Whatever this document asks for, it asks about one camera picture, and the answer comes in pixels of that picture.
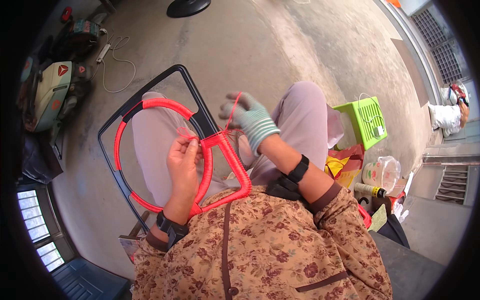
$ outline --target woman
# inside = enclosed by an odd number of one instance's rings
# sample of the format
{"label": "woman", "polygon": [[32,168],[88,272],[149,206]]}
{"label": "woman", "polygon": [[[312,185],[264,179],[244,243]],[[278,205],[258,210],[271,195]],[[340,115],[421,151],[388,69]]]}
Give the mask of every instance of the woman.
{"label": "woman", "polygon": [[[238,93],[227,96],[227,119]],[[162,97],[146,93],[144,99]],[[163,217],[189,232],[168,249],[168,235],[153,226],[135,254],[133,299],[391,299],[392,287],[357,201],[322,167],[327,156],[327,105],[313,83],[294,84],[270,117],[242,93],[233,121],[260,155],[251,194],[188,220],[202,158],[196,140],[177,137],[186,127],[168,109],[133,117],[135,151]],[[173,141],[167,149],[166,141]],[[310,162],[298,182],[309,204],[265,193],[265,184],[289,174],[302,154]],[[232,193],[212,179],[204,203]]]}

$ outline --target white cable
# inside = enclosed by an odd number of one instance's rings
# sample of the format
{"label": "white cable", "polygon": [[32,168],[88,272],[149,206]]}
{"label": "white cable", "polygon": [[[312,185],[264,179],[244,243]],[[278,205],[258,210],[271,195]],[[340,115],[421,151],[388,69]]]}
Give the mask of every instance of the white cable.
{"label": "white cable", "polygon": [[[107,32],[107,44],[110,42],[110,39],[108,38],[108,32]],[[135,78],[135,75],[137,73],[137,68],[135,67],[135,64],[133,62],[131,62],[130,60],[119,60],[118,58],[115,57],[115,50],[118,50],[120,48],[122,48],[123,46],[125,46],[129,41],[130,41],[130,37],[129,36],[126,36],[126,37],[116,37],[113,41],[116,41],[117,39],[120,39],[120,41],[118,41],[118,43],[114,46],[114,47],[111,47],[109,50],[112,50],[112,57],[114,60],[116,61],[124,61],[124,62],[129,62],[132,64],[133,66],[133,76],[132,76],[132,79],[130,79],[130,82],[128,82],[128,84],[126,86],[124,86],[124,88],[118,90],[118,91],[110,91],[109,89],[107,89],[107,87],[105,86],[105,68],[107,67],[107,64],[105,64],[105,61],[102,59],[102,63],[103,63],[103,77],[102,77],[102,83],[103,83],[103,88],[109,92],[109,93],[118,93],[118,92],[121,92],[123,91],[124,89],[126,89],[133,81],[133,79]],[[127,41],[125,42],[125,44],[123,44],[122,46],[119,47],[119,44],[123,41],[127,39]],[[92,76],[92,79],[95,77],[96,75],[96,72],[98,71],[98,67],[100,66],[100,64],[97,65],[96,67],[96,70],[95,70],[95,73],[93,74]]]}

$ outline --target light purple pants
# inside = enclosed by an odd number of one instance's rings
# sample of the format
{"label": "light purple pants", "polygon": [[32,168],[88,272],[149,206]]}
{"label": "light purple pants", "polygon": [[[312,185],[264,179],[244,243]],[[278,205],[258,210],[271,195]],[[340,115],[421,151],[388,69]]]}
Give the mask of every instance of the light purple pants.
{"label": "light purple pants", "polygon": [[[164,97],[148,92],[143,100]],[[272,119],[281,130],[280,137],[298,152],[304,154],[319,168],[323,168],[327,157],[327,106],[322,90],[312,82],[293,84],[282,97],[272,113]],[[172,182],[167,169],[167,154],[173,140],[178,136],[178,127],[187,127],[177,112],[168,108],[144,109],[132,119],[133,140],[138,162],[145,183],[155,202],[164,206],[170,198]],[[199,181],[203,174],[203,163],[197,166]],[[250,178],[253,185],[265,185],[278,178],[279,171],[265,156],[261,156],[253,167]],[[231,187],[213,176],[204,197],[214,195]]]}

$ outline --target green striped glove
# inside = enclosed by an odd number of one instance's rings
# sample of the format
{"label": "green striped glove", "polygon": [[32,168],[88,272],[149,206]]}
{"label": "green striped glove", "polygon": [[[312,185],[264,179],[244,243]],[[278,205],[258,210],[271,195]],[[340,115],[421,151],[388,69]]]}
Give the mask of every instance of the green striped glove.
{"label": "green striped glove", "polygon": [[[238,94],[236,92],[227,95],[227,99],[230,99],[230,101],[220,107],[218,116],[221,119],[229,119]],[[267,136],[280,132],[267,109],[258,103],[252,95],[244,92],[241,93],[228,128],[242,128],[247,136],[250,149],[255,156],[260,155],[257,152],[257,148]]]}

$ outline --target brown floral shirt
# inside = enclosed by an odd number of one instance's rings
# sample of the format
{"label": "brown floral shirt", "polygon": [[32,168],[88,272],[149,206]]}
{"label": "brown floral shirt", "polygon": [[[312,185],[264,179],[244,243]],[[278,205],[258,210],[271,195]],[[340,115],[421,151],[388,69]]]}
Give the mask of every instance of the brown floral shirt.
{"label": "brown floral shirt", "polygon": [[392,299],[349,190],[315,216],[264,191],[253,187],[249,197],[194,216],[189,234],[167,253],[142,239],[133,299]]}

